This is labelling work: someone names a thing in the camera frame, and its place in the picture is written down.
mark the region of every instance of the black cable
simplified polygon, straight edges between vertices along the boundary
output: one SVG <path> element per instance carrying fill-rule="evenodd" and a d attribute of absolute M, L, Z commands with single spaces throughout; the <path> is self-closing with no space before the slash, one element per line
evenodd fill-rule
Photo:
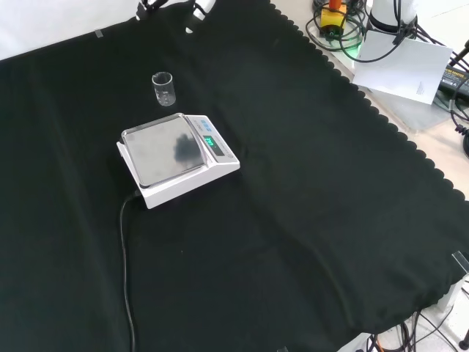
<path fill-rule="evenodd" d="M 449 310 L 448 314 L 445 315 L 445 317 L 443 318 L 443 320 L 440 322 L 440 324 L 438 326 L 435 327 L 435 330 L 429 332 L 428 334 L 426 334 L 424 337 L 418 339 L 417 341 L 414 342 L 413 346 L 415 346 L 417 343 L 419 343 L 420 341 L 426 339 L 428 336 L 430 336 L 431 334 L 434 334 L 442 325 L 443 323 L 446 321 L 446 319 L 449 317 L 449 315 L 451 314 L 451 312 L 453 311 L 453 308 L 454 306 L 451 307 L 451 309 Z"/>
<path fill-rule="evenodd" d="M 412 341 L 416 339 L 416 331 L 417 331 L 417 322 L 418 317 L 421 315 L 421 311 L 416 313 L 416 317 L 414 320 L 414 324 L 412 327 L 412 334 L 409 335 L 409 328 L 407 327 L 406 323 L 401 323 L 399 326 L 401 328 L 401 335 L 402 335 L 402 345 L 396 349 L 390 350 L 387 348 L 383 348 L 384 352 L 405 352 L 405 349 L 408 348 L 411 351 Z"/>
<path fill-rule="evenodd" d="M 463 125 L 457 123 L 456 119 L 454 118 L 454 116 L 458 116 L 458 118 L 460 118 L 461 120 L 465 120 L 465 116 L 462 116 L 460 114 L 458 114 L 457 112 L 455 112 L 454 110 L 454 105 L 456 103 L 456 99 L 457 99 L 457 94 L 459 92 L 459 90 L 461 89 L 461 87 L 467 82 L 469 81 L 469 77 L 467 77 L 464 81 L 461 81 L 461 83 L 457 86 L 457 88 L 454 90 L 454 93 L 453 93 L 453 96 L 451 97 L 450 101 L 449 101 L 449 113 L 451 115 L 451 119 L 453 120 L 454 124 L 456 125 L 456 132 L 458 133 L 461 133 L 463 136 L 466 136 L 469 134 L 469 129 L 467 129 L 466 127 L 464 127 Z"/>
<path fill-rule="evenodd" d="M 320 31 L 320 33 L 325 37 L 325 39 L 329 43 L 332 42 L 333 40 L 338 40 L 339 38 L 341 38 L 343 41 L 357 40 L 357 38 L 360 38 L 363 35 L 363 31 L 365 29 L 365 25 L 364 25 L 363 22 L 366 18 L 366 15 L 362 10 L 362 8 L 365 6 L 365 3 L 363 2 L 363 0 L 350 1 L 350 7 L 349 7 L 350 11 L 349 11 L 348 14 L 345 13 L 345 12 L 342 12 L 340 10 L 331 9 L 327 5 L 329 5 L 329 2 L 326 2 L 326 1 L 319 2 L 318 0 L 313 1 L 313 18 L 310 21 L 308 21 L 308 23 L 306 24 L 306 34 L 308 35 L 309 39 L 316 46 L 319 46 L 320 48 L 323 48 L 323 49 L 325 49 L 327 51 L 331 51 L 331 52 L 341 51 L 342 50 L 341 48 L 334 48 L 334 47 L 331 47 L 331 46 L 326 46 L 323 43 L 321 43 L 319 40 L 314 38 L 314 36 L 309 31 L 309 25 L 311 24 L 311 22 L 314 22 L 317 29 Z M 330 12 L 340 13 L 344 17 L 347 16 L 348 22 L 353 23 L 354 26 L 352 26 L 352 29 L 348 33 L 345 33 L 345 34 L 331 34 L 331 33 L 328 33 L 324 28 L 322 28 L 320 26 L 319 23 L 317 23 L 317 19 L 318 19 L 318 17 L 321 16 L 321 13 L 322 13 L 323 10 L 329 10 Z M 358 19 L 353 18 L 352 14 L 356 14 Z M 347 36 L 351 35 L 353 32 L 357 32 L 357 34 L 353 37 L 346 38 Z M 345 49 L 349 50 L 349 49 L 357 48 L 360 44 L 361 44 L 361 40 L 359 40 L 355 44 L 352 44 L 352 45 L 349 45 L 349 46 L 345 47 Z"/>
<path fill-rule="evenodd" d="M 459 352 L 459 351 L 454 347 L 454 345 L 451 343 L 451 341 L 448 340 L 448 338 L 446 337 L 446 335 L 445 335 L 443 332 L 440 331 L 440 327 L 437 327 L 437 326 L 436 326 L 434 323 L 432 323 L 425 315 L 422 314 L 421 316 L 422 316 L 423 319 L 425 319 L 426 321 L 428 321 L 431 326 L 433 326 L 433 327 L 435 328 L 435 331 L 438 331 L 438 332 L 440 333 L 440 335 L 443 337 L 443 339 L 446 340 L 446 342 L 453 348 L 453 350 L 455 350 L 456 352 Z"/>
<path fill-rule="evenodd" d="M 458 108 L 459 111 L 462 112 L 462 114 L 465 116 L 465 118 L 462 118 L 460 117 L 461 119 L 463 119 L 464 121 L 468 121 L 469 122 L 469 115 L 464 111 L 464 109 L 460 106 L 460 104 L 458 103 L 458 100 L 455 100 L 454 101 L 454 105 Z"/>
<path fill-rule="evenodd" d="M 396 39 L 394 40 L 394 47 L 388 51 L 386 54 L 376 58 L 376 59 L 372 59 L 372 60 L 360 60 L 360 59 L 356 59 L 355 57 L 351 56 L 350 54 L 348 54 L 345 49 L 344 49 L 344 46 L 343 46 L 343 43 L 341 41 L 341 38 L 339 38 L 339 45 L 341 47 L 341 50 L 342 52 L 345 54 L 346 57 L 348 57 L 349 59 L 351 59 L 352 61 L 355 61 L 355 62 L 360 62 L 360 63 L 371 63 L 371 62 L 377 62 L 377 61 L 380 61 L 384 58 L 386 58 L 387 56 L 391 55 L 401 44 L 402 42 L 404 41 L 404 39 L 406 38 L 407 34 L 410 34 L 411 32 L 413 32 L 413 26 L 414 26 L 414 22 L 412 23 L 409 23 L 408 25 L 405 26 L 405 28 L 401 28 L 401 7 L 402 7 L 402 3 L 401 3 L 401 0 L 398 0 L 398 3 L 396 3 L 396 0 L 394 0 L 394 7 L 399 7 L 396 12 L 395 12 L 395 15 L 396 15 L 396 20 L 398 21 L 398 33 L 397 33 L 397 36 L 396 36 Z M 341 26 L 340 27 L 343 27 L 344 23 L 345 23 L 345 16 L 344 18 L 342 19 L 342 23 L 341 23 Z"/>
<path fill-rule="evenodd" d="M 124 302 L 125 302 L 125 311 L 127 313 L 127 321 L 129 324 L 129 332 L 130 332 L 130 351 L 131 352 L 136 352 L 136 336 L 135 336 L 135 326 L 133 325 L 133 312 L 132 312 L 132 306 L 130 305 L 129 302 L 129 296 L 128 296 L 128 264 L 127 264 L 127 256 L 128 256 L 128 251 L 127 251 L 127 246 L 126 246 L 126 238 L 124 236 L 124 231 L 122 228 L 122 223 L 123 223 L 123 218 L 124 218 L 124 209 L 125 205 L 139 197 L 141 194 L 139 191 L 133 192 L 130 196 L 125 198 L 124 202 L 122 203 L 122 207 L 120 208 L 120 214 L 119 214 L 119 231 L 120 231 L 120 242 L 122 246 L 122 264 L 123 264 L 123 286 L 124 286 Z"/>
<path fill-rule="evenodd" d="M 421 26 L 419 26 L 417 24 L 417 30 L 420 34 L 422 34 L 423 36 L 425 36 L 427 39 L 429 39 L 433 44 L 438 44 L 438 45 L 441 45 L 441 46 L 446 46 L 444 45 L 443 43 L 439 42 L 438 40 L 432 38 Z M 451 53 L 451 55 L 455 55 L 457 56 L 458 54 L 453 51 Z M 469 63 L 467 61 L 465 61 L 464 59 L 460 59 L 459 62 L 455 61 L 452 57 L 449 58 L 451 60 L 451 62 L 453 62 L 455 65 L 459 65 L 463 70 L 465 70 L 466 72 L 469 72 Z"/>

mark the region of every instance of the scale weighing pan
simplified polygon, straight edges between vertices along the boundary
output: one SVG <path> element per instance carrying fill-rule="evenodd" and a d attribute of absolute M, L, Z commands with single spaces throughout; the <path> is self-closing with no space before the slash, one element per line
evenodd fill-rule
<path fill-rule="evenodd" d="M 174 114 L 125 130 L 117 147 L 149 209 L 240 168 L 202 115 Z"/>

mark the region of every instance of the electronic device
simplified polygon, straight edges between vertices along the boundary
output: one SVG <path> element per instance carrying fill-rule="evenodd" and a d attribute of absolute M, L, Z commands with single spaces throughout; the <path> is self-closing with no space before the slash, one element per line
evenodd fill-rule
<path fill-rule="evenodd" d="M 440 90 L 448 94 L 453 94 L 456 91 L 456 88 L 469 77 L 469 73 L 454 68 L 453 66 L 446 66 L 445 73 L 441 78 Z M 469 98 L 469 82 L 463 84 L 457 93 L 459 98 Z"/>
<path fill-rule="evenodd" d="M 202 115 L 174 114 L 125 130 L 117 147 L 149 209 L 240 168 Z"/>

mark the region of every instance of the scale display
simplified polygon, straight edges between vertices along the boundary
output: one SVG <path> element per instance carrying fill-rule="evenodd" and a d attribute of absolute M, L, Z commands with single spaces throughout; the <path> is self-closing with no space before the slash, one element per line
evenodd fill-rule
<path fill-rule="evenodd" d="M 216 156 L 225 156 L 224 153 L 221 151 L 220 147 L 218 146 L 217 142 L 211 136 L 204 136 L 205 143 L 209 146 L 209 148 L 215 153 Z"/>

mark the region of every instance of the black fabric tablecloth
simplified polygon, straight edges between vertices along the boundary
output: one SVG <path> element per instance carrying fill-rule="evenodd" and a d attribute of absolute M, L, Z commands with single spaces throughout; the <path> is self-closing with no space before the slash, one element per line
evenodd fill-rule
<path fill-rule="evenodd" d="M 462 273 L 468 205 L 267 0 L 179 5 L 0 63 L 0 348 L 127 351 L 120 133 L 206 114 L 241 170 L 126 213 L 141 351 L 336 351 Z M 160 107 L 151 76 L 174 76 Z"/>

